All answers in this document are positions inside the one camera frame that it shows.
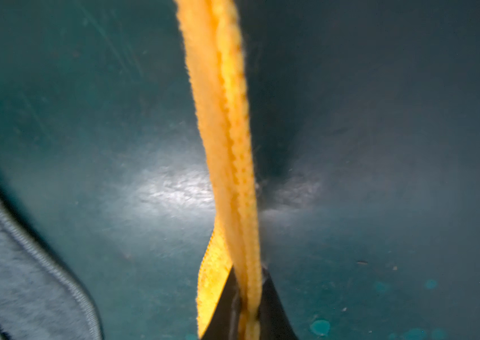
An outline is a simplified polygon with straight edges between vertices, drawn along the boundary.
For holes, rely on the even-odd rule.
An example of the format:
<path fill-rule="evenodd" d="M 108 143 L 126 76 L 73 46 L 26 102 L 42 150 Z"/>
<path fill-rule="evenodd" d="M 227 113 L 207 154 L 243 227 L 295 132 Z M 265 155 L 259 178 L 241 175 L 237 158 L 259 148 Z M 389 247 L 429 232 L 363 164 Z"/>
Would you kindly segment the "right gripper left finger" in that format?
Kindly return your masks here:
<path fill-rule="evenodd" d="M 201 340 L 238 340 L 241 294 L 231 269 L 213 316 Z"/>

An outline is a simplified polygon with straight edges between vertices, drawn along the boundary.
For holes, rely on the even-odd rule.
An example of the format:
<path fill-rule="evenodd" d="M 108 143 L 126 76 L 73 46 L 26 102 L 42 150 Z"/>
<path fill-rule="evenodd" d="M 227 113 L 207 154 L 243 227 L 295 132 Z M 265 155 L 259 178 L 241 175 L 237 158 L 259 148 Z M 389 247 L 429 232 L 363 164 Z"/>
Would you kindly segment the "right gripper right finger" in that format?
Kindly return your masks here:
<path fill-rule="evenodd" d="M 298 340 L 268 269 L 263 267 L 263 286 L 258 319 L 260 340 Z"/>

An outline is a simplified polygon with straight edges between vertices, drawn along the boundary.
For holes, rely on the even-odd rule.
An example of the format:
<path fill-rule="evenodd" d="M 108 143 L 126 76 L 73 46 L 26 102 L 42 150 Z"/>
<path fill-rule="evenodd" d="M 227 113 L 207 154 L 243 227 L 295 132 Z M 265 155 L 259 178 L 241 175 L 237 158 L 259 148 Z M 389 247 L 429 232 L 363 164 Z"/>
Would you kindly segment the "dark grey insole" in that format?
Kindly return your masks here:
<path fill-rule="evenodd" d="M 0 198 L 0 339 L 102 339 L 96 307 Z"/>

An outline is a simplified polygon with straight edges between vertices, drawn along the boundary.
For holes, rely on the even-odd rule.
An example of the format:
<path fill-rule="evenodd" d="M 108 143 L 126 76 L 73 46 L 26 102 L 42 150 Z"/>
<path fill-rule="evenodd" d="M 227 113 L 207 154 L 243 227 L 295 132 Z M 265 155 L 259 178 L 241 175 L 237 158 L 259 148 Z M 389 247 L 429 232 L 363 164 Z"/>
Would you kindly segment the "yellow insole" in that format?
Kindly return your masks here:
<path fill-rule="evenodd" d="M 231 274 L 241 301 L 237 339 L 259 339 L 263 291 L 244 42 L 233 1 L 179 1 L 185 64 L 204 146 L 216 216 L 197 282 L 204 334 Z"/>

